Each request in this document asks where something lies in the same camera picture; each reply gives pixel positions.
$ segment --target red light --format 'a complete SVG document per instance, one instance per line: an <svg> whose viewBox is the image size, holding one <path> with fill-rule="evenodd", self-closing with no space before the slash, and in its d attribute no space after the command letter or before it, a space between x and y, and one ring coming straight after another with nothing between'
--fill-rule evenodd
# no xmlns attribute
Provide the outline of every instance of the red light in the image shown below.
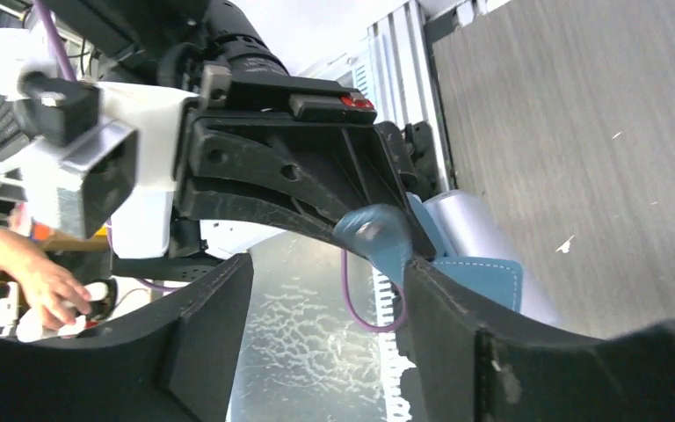
<svg viewBox="0 0 675 422"><path fill-rule="evenodd" d="M340 101L343 102L346 106L355 107L355 108L364 108L367 110L373 110L374 105L371 104L371 101L365 98L353 99L350 97L340 97Z"/></svg>
<svg viewBox="0 0 675 422"><path fill-rule="evenodd" d="M367 108L367 109L370 109L370 110L374 109L374 105L371 104L371 101L369 101L365 98L364 99L357 99L357 100L353 101L353 104L355 104L358 108Z"/></svg>

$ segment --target black cylinder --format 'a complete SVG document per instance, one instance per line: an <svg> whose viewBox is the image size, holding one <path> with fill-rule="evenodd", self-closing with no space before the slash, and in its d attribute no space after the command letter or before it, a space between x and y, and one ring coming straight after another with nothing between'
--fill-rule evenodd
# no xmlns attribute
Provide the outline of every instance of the black cylinder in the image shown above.
<svg viewBox="0 0 675 422"><path fill-rule="evenodd" d="M228 0L213 0L206 15L208 42L217 46L233 70L288 75L286 67L268 49L241 9Z"/></svg>

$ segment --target stitching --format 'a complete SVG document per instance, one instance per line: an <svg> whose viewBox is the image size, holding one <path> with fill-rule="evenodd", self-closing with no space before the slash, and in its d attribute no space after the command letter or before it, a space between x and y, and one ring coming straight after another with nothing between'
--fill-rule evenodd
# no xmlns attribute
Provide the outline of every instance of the stitching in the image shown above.
<svg viewBox="0 0 675 422"><path fill-rule="evenodd" d="M516 298L519 296L519 277L516 276L516 272L513 271L513 268L510 268L509 266L499 266L496 264L481 264L479 262L434 261L433 264L451 266L487 266L490 268L498 268L500 270L510 271L511 276L513 276L513 300L511 303L511 309L516 309Z"/></svg>

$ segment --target blue leather item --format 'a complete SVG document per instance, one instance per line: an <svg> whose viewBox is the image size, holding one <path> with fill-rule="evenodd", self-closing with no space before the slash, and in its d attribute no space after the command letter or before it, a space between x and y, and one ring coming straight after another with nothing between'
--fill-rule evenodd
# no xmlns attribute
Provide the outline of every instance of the blue leather item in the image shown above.
<svg viewBox="0 0 675 422"><path fill-rule="evenodd" d="M431 217L431 213L425 209L423 202L421 202L417 196L413 195L412 193L407 193L407 195L412 213L420 222L420 226L423 227L425 234L429 239L431 239L433 247L436 248L436 259L445 257L446 246L444 245L444 238L441 235L438 226L436 226L436 222L433 220L433 217Z"/></svg>
<svg viewBox="0 0 675 422"><path fill-rule="evenodd" d="M492 258L443 258L433 261L449 278L515 312L521 311L524 269L514 261Z"/></svg>
<svg viewBox="0 0 675 422"><path fill-rule="evenodd" d="M404 285L412 240L402 211L389 205L363 207L344 215L333 233L397 286Z"/></svg>

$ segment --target metal frame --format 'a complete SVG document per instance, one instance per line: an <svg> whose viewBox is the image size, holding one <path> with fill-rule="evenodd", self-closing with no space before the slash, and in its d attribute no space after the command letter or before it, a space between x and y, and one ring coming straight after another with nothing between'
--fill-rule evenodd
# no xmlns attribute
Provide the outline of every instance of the metal frame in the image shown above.
<svg viewBox="0 0 675 422"><path fill-rule="evenodd" d="M25 18L25 13L23 11L15 11L11 7L4 6L3 4L0 3L0 11L10 14L13 17L22 20ZM61 37L65 40L68 40L78 46L81 46L82 43L82 38L79 37L78 35L72 33L71 31L64 29L64 28L58 28L58 33L61 35Z"/></svg>
<svg viewBox="0 0 675 422"><path fill-rule="evenodd" d="M432 82L425 46L425 15L417 0L410 0L368 28L371 63L380 120L402 127L427 121L436 153L438 187L454 188L446 129Z"/></svg>

